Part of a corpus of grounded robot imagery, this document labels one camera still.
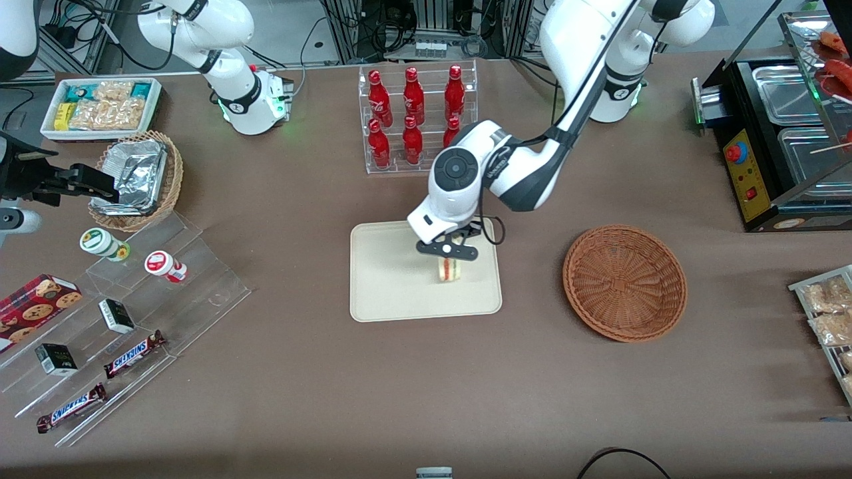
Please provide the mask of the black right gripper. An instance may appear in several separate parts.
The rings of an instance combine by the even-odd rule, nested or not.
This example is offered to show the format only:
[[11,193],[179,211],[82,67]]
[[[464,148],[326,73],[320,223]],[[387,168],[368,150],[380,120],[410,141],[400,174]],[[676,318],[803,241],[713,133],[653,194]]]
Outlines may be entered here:
[[64,188],[43,188],[43,182],[55,178],[55,167],[47,158],[58,152],[37,148],[11,134],[2,133],[1,194],[4,200],[25,200],[60,206],[68,197],[89,197],[118,202],[113,176],[85,164],[72,164],[59,172]]

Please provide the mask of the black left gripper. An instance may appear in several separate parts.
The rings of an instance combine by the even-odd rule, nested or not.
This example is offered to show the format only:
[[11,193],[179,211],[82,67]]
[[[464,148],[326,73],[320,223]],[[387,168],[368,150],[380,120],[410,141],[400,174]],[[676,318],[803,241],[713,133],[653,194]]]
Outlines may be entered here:
[[420,254],[436,257],[438,273],[442,273],[442,257],[457,259],[457,275],[461,276],[465,268],[465,261],[475,261],[479,256],[478,249],[475,246],[466,245],[466,241],[469,238],[480,236],[482,230],[482,222],[471,222],[469,225],[459,228],[459,230],[436,237],[430,243],[417,240],[417,251]]

